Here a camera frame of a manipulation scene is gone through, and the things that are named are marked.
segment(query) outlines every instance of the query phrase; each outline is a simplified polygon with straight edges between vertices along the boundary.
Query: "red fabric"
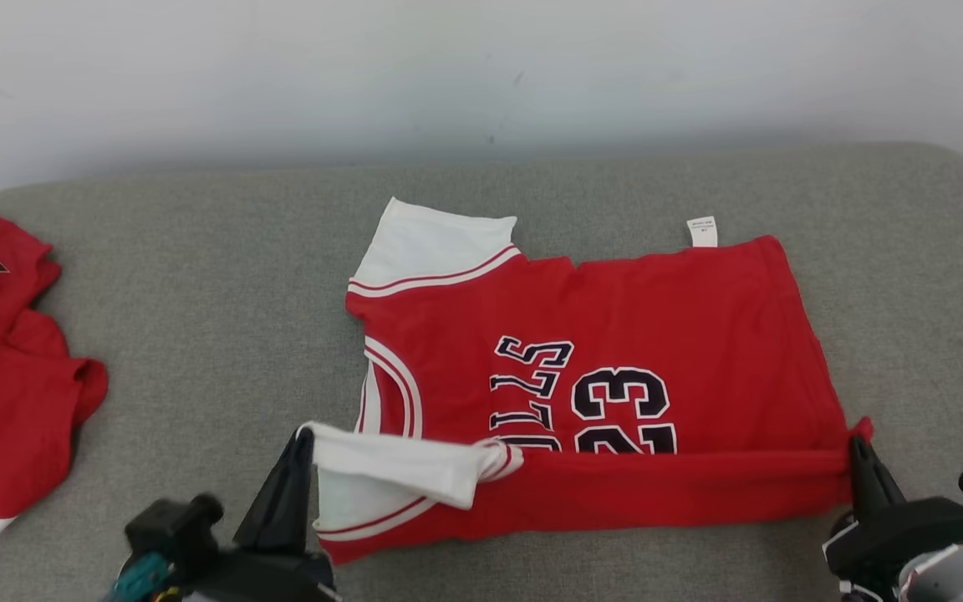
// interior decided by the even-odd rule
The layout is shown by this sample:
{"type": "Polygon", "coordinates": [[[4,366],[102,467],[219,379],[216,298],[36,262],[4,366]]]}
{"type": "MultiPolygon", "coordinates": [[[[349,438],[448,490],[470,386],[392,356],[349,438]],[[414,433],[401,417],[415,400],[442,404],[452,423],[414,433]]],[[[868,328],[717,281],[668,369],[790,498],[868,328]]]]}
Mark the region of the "red fabric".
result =
{"type": "MultiPolygon", "coordinates": [[[[867,419],[846,426],[774,237],[578,267],[520,256],[456,285],[349,293],[347,306],[417,381],[425,439],[543,436],[561,451],[524,448],[511,476],[478,484],[470,511],[436,504],[369,538],[322,541],[336,563],[440,538],[822,513],[849,500],[849,436],[871,436],[867,419]],[[558,380],[546,399],[521,386],[492,388],[494,375],[542,381],[536,370],[549,370],[542,357],[553,357],[498,355],[505,336],[522,346],[573,343],[566,365],[550,370],[558,380]],[[589,406],[576,405],[574,385],[602,369],[647,370],[662,380],[668,407],[641,418],[644,386],[628,385],[629,399],[615,401],[600,386],[583,391],[602,400],[604,416],[582,418],[576,408],[589,406]],[[492,427],[493,415],[530,412],[531,403],[549,406],[551,430],[529,420],[492,427]],[[661,424],[674,431],[677,453],[649,453],[639,437],[640,427],[661,424]],[[644,453],[577,451],[578,436],[596,426],[622,431],[644,453]]],[[[382,409],[382,432],[401,434],[404,400],[384,381],[382,409]]]]}
{"type": "Polygon", "coordinates": [[[72,430],[106,395],[102,363],[69,358],[54,320],[28,308],[61,272],[50,248],[0,218],[0,518],[65,479],[72,430]]]}

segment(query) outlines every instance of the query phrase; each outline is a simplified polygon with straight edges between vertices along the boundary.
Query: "white sleeve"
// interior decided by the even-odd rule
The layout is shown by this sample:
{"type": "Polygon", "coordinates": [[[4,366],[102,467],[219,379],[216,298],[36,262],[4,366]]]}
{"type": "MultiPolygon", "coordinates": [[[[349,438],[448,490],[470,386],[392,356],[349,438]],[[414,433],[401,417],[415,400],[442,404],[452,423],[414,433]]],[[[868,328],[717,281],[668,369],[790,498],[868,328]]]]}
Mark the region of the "white sleeve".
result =
{"type": "Polygon", "coordinates": [[[479,482],[511,475],[522,450],[500,441],[474,446],[392,435],[347,433],[307,422],[314,434],[318,468],[318,535],[329,530],[372,529],[375,519],[394,517],[424,498],[469,510],[479,482]]]}
{"type": "Polygon", "coordinates": [[[387,294],[474,278],[519,254],[512,245],[516,220],[456,216],[393,198],[349,290],[387,294]]]}

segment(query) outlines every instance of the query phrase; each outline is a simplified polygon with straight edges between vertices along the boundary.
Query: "red shirt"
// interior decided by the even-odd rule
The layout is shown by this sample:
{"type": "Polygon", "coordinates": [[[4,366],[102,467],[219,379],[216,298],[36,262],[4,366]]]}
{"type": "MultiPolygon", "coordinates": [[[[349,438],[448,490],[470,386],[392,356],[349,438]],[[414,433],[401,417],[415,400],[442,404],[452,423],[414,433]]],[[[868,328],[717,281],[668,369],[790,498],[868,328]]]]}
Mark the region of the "red shirt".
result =
{"type": "MultiPolygon", "coordinates": [[[[574,266],[527,259],[514,222],[395,199],[382,217],[347,298],[370,359],[356,431],[501,442],[521,461],[488,470],[469,510],[425,496],[382,507],[387,484],[355,510],[322,503],[334,560],[848,501],[851,431],[774,237],[574,266]]],[[[321,495],[343,497],[344,477],[318,468],[321,495]]]]}
{"type": "Polygon", "coordinates": [[[0,217],[0,531],[69,473],[70,435],[102,403],[102,363],[69,358],[58,325],[32,311],[57,279],[50,245],[0,217]]]}

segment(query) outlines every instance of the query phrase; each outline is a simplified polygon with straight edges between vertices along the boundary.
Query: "white wall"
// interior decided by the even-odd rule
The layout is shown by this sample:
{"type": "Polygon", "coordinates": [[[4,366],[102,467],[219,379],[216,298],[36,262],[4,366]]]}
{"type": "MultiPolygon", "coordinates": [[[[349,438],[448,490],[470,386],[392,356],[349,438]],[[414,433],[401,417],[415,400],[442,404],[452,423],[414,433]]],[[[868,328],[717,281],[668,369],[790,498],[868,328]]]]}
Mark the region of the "white wall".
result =
{"type": "Polygon", "coordinates": [[[826,140],[963,151],[963,1],[0,0],[0,188],[826,140]]]}

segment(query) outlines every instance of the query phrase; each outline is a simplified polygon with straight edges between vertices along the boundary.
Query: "armhole trim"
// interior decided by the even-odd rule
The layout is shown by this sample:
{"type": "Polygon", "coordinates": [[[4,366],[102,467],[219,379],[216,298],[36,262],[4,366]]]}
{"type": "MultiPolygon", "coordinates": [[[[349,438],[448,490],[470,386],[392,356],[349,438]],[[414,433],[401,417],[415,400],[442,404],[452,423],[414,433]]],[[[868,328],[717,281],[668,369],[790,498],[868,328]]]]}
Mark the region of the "armhole trim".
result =
{"type": "Polygon", "coordinates": [[[348,293],[359,294],[359,296],[363,297],[387,297],[390,296],[390,294],[401,293],[401,291],[413,288],[459,284],[496,270],[498,267],[503,266],[504,263],[507,263],[509,259],[513,259],[513,257],[518,255],[522,255],[518,247],[509,244],[507,247],[502,248],[496,255],[493,255],[486,259],[485,262],[469,270],[463,270],[454,274],[439,275],[439,277],[402,278],[396,282],[390,282],[389,284],[381,286],[371,286],[359,282],[358,279],[349,278],[348,293]]]}
{"type": "MultiPolygon", "coordinates": [[[[366,349],[363,354],[370,360],[371,370],[377,365],[399,386],[400,393],[404,397],[404,433],[402,433],[402,436],[421,439],[421,421],[423,421],[421,396],[418,394],[418,384],[414,380],[411,370],[408,370],[404,360],[397,357],[389,347],[385,347],[372,336],[367,336],[366,349]]],[[[374,387],[377,388],[377,380],[370,378],[371,376],[372,374],[367,374],[368,380],[372,380],[374,387]]],[[[381,401],[380,393],[377,401],[378,403],[381,401]]]]}
{"type": "Polygon", "coordinates": [[[356,433],[381,434],[381,388],[378,375],[374,372],[374,362],[367,364],[363,377],[363,392],[359,399],[359,419],[355,421],[356,433]]]}

